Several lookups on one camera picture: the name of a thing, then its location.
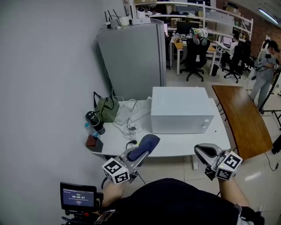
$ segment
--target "gray pants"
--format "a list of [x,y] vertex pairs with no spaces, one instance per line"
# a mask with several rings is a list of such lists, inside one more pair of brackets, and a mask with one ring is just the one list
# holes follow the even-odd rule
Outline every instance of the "gray pants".
[[269,90],[270,81],[263,79],[260,75],[256,76],[256,82],[251,92],[252,100],[255,99],[256,95],[258,94],[259,90],[259,100],[258,100],[258,108],[260,108],[267,97],[267,92]]

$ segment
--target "desk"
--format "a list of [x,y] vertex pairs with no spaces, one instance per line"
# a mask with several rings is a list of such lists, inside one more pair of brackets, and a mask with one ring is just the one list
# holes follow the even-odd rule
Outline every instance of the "desk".
[[[230,143],[227,133],[221,119],[220,113],[216,107],[215,101],[209,99],[214,111],[214,118],[204,134],[156,134],[161,138],[159,144],[149,157],[172,157],[172,156],[194,156],[194,169],[198,167],[197,157],[195,157],[194,146],[200,143],[213,143],[222,149],[230,149]],[[149,100],[137,101],[137,109],[145,106]],[[134,102],[126,104],[128,107],[133,107]],[[151,134],[151,114],[147,114],[138,120],[141,125],[141,132],[137,133],[138,143],[141,139]],[[125,139],[123,133],[113,125],[113,123],[104,123],[105,133],[100,136],[104,143],[102,152],[92,152],[93,154],[120,156],[125,151],[126,144],[130,141]]]
[[226,47],[222,42],[215,41],[215,43],[217,44],[216,51],[219,52],[220,60],[221,60],[221,57],[223,55],[223,51],[229,51],[230,48]]
[[[175,44],[176,48],[177,48],[177,75],[180,74],[180,51],[183,51],[184,49],[184,45],[182,42],[174,42],[171,39],[171,43],[170,43],[170,66],[172,66],[172,51],[173,51],[173,43]],[[209,76],[212,75],[212,71],[213,71],[213,67],[214,67],[214,63],[215,63],[215,59],[216,59],[216,49],[213,46],[210,46],[207,50],[207,53],[212,53],[213,54],[213,59],[212,59],[212,64],[211,64],[211,70],[210,70],[210,74]]]
[[212,87],[225,112],[242,159],[271,150],[273,145],[267,127],[245,88],[219,85]]

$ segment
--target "gray refrigerator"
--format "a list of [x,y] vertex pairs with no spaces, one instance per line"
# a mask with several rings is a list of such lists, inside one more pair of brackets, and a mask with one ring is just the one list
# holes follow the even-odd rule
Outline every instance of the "gray refrigerator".
[[166,86],[163,21],[104,30],[97,40],[116,96],[145,100],[153,87]]

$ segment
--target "person's arm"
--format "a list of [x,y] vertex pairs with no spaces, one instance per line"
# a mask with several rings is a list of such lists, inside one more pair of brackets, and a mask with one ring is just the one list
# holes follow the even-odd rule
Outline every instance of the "person's arm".
[[230,181],[225,181],[222,179],[218,180],[220,185],[220,196],[223,199],[228,200],[233,204],[238,203],[241,206],[250,207],[249,201],[247,200],[244,193],[241,191],[234,178],[232,178]]
[[107,207],[117,199],[121,199],[125,183],[126,182],[115,185],[111,182],[108,182],[106,187],[101,191],[104,194],[102,207]]
[[236,46],[235,42],[232,42],[231,45],[230,45],[230,50],[229,50],[229,52],[230,52],[230,55],[231,55],[231,56],[234,55],[235,46]]
[[274,64],[267,62],[267,53],[265,51],[260,54],[259,67],[274,68]]

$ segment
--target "white shelving unit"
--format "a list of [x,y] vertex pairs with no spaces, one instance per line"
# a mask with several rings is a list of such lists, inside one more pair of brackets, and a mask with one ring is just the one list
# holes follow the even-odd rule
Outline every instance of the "white shelving unit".
[[[185,16],[185,15],[151,15],[150,17],[151,18],[155,18],[155,17],[172,17],[172,18],[192,18],[192,19],[200,19],[200,20],[203,20],[203,28],[204,29],[207,29],[208,30],[208,33],[210,34],[216,34],[216,35],[222,35],[222,36],[227,36],[227,37],[232,37],[231,34],[226,34],[226,33],[222,33],[220,31],[216,31],[216,30],[210,30],[206,27],[206,22],[215,22],[215,23],[220,23],[220,24],[224,24],[224,25],[228,25],[228,26],[232,26],[233,28],[235,29],[239,29],[239,30],[242,30],[242,31],[245,31],[248,33],[249,35],[249,39],[251,40],[251,37],[252,37],[252,29],[253,29],[253,23],[254,23],[254,20],[253,19],[246,19],[242,16],[239,16],[239,15],[236,15],[234,13],[230,13],[228,11],[225,11],[225,10],[222,10],[222,9],[218,9],[218,8],[215,8],[215,7],[211,7],[211,6],[206,6],[205,5],[205,2],[203,1],[203,4],[195,4],[195,3],[185,3],[185,2],[144,2],[144,3],[138,3],[138,4],[134,4],[133,7],[135,8],[136,10],[136,7],[137,6],[142,6],[142,5],[152,5],[152,4],[172,4],[172,5],[183,5],[183,6],[197,6],[197,7],[202,7],[203,8],[203,17],[197,17],[197,16]],[[236,26],[236,25],[231,25],[225,21],[221,21],[221,20],[216,20],[216,19],[211,19],[211,18],[207,18],[206,17],[206,10],[215,10],[215,11],[218,11],[218,12],[222,12],[222,13],[225,13],[227,15],[231,15],[235,18],[239,18],[242,20],[242,26],[243,27],[239,27],[239,26]],[[251,29],[248,30],[244,24],[244,22],[247,21],[249,24],[251,24]]]

